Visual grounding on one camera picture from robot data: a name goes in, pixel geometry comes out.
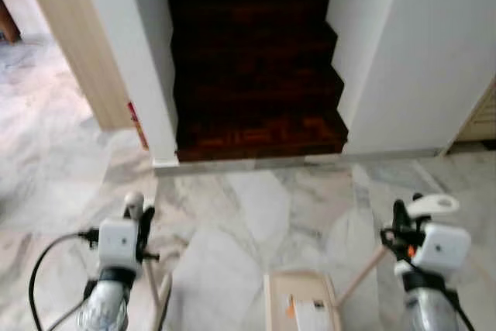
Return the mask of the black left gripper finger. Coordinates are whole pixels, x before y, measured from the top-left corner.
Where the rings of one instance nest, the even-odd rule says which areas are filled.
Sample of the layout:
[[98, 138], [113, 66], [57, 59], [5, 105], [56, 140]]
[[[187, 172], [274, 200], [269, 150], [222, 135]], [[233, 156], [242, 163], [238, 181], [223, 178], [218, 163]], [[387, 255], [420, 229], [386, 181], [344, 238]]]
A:
[[137, 236], [137, 246], [146, 247], [148, 245], [148, 239], [151, 235], [151, 227], [153, 222], [153, 217], [155, 216], [156, 208], [153, 205], [147, 206], [138, 218], [138, 236]]

